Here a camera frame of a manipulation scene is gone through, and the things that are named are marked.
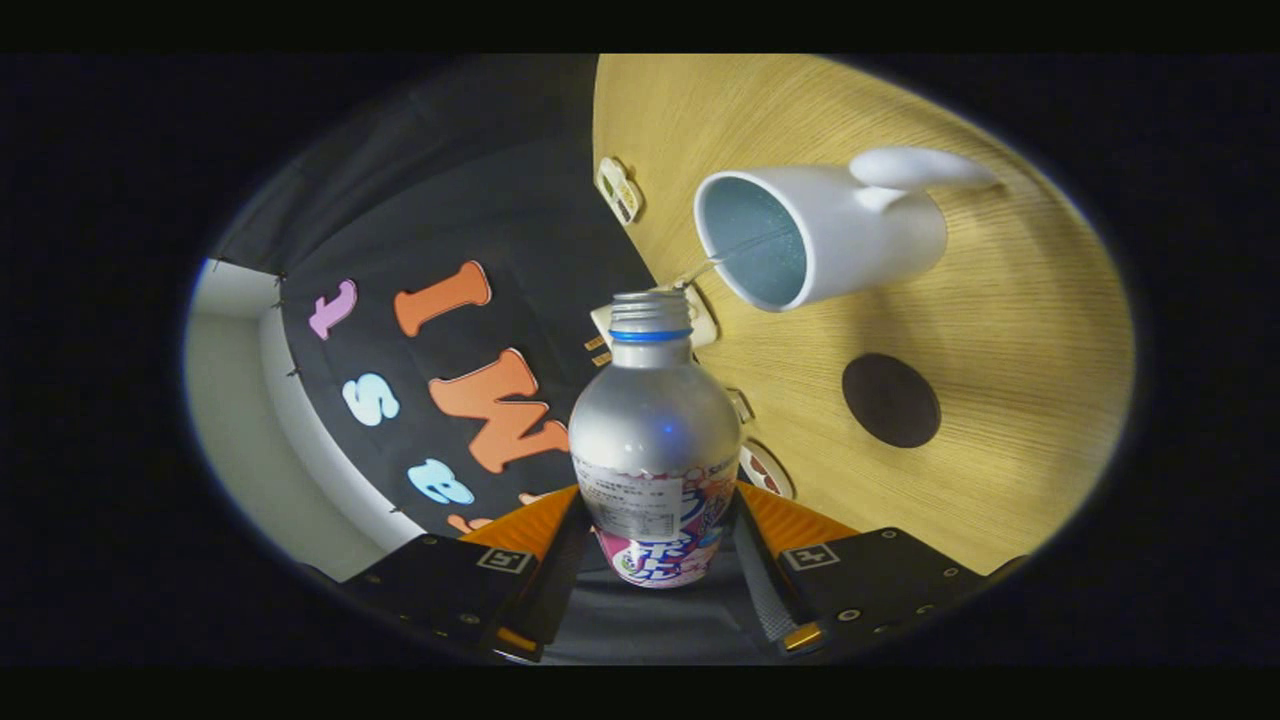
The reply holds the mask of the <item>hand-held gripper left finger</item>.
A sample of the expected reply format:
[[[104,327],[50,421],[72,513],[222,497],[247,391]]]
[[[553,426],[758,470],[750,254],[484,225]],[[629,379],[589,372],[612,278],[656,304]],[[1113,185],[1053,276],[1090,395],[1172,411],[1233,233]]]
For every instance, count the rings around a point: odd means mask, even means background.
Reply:
[[[571,486],[460,538],[424,533],[346,582],[346,596],[460,659],[536,664],[556,641],[589,539]]]

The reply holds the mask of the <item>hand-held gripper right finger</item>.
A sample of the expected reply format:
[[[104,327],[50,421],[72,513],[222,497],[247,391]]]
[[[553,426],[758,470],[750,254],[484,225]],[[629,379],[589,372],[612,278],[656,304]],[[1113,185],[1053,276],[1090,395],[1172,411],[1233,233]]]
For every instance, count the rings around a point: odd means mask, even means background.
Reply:
[[[920,630],[1000,582],[897,527],[854,530],[739,483],[735,548],[780,661],[844,661]]]

